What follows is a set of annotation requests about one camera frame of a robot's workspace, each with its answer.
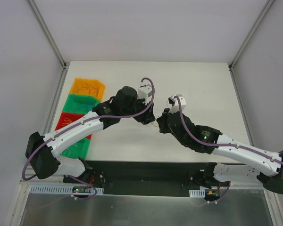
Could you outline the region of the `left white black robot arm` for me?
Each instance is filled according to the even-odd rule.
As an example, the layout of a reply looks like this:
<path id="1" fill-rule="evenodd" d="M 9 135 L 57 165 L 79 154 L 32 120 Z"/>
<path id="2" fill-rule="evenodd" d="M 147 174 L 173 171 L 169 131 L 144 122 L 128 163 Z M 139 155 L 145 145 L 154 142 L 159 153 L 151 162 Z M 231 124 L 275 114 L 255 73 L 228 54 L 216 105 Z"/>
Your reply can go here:
<path id="1" fill-rule="evenodd" d="M 144 125 L 155 120 L 153 100 L 155 90 L 141 85 L 138 90 L 125 86 L 110 100 L 95 106 L 80 119 L 45 135 L 29 136 L 25 156 L 38 179 L 52 175 L 73 176 L 79 183 L 90 179 L 90 168 L 82 158 L 69 158 L 61 153 L 90 134 L 117 124 L 122 118 L 134 118 Z"/>

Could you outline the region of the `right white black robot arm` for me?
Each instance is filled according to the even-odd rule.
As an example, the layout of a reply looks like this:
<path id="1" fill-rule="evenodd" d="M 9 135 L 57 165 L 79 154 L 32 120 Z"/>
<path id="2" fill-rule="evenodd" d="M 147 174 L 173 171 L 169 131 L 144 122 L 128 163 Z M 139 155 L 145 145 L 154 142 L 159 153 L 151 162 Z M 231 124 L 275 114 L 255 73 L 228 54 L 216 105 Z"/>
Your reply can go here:
<path id="1" fill-rule="evenodd" d="M 195 125 L 183 113 L 170 113 L 166 108 L 157 118 L 160 133 L 170 133 L 184 147 L 198 153 L 230 158 L 239 162 L 234 168 L 216 164 L 203 173 L 208 186 L 218 181 L 254 181 L 266 190 L 283 194 L 283 150 L 271 152 L 238 142 L 221 131 L 203 125 Z"/>

